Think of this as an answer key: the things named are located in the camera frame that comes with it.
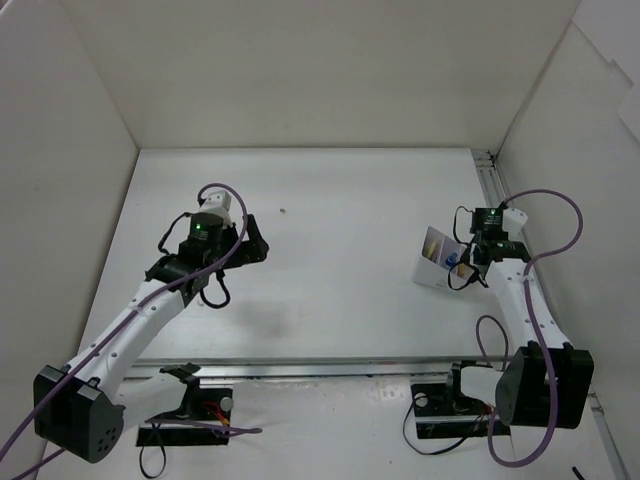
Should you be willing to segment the clear blue spray bottle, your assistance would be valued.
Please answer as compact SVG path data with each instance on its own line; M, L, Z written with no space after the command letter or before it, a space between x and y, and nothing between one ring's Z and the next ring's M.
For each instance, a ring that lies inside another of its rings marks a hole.
M445 266L449 269L455 268L459 264L459 253L452 252L445 259Z

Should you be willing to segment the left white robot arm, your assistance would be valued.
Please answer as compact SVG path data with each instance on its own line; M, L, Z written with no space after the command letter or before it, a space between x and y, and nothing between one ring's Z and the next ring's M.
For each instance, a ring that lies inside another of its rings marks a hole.
M212 212L190 217L187 238L146 272L133 299L88 348L34 380L35 433L89 463L120 436L164 414L185 420L199 409L198 366L163 367L129 391L121 384L139 356L175 317L225 271L260 263L269 246L253 215L241 227Z

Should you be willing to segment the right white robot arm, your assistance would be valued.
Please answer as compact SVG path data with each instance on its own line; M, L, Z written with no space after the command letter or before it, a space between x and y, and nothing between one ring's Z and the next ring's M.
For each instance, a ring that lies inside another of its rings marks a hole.
M505 426L561 429L579 426L594 372L586 350L560 330L537 285L531 257L515 236L526 216L504 205L477 208L461 263L496 298L511 336L502 370L489 364L453 366L442 388L445 405L464 412L477 400L493 408Z

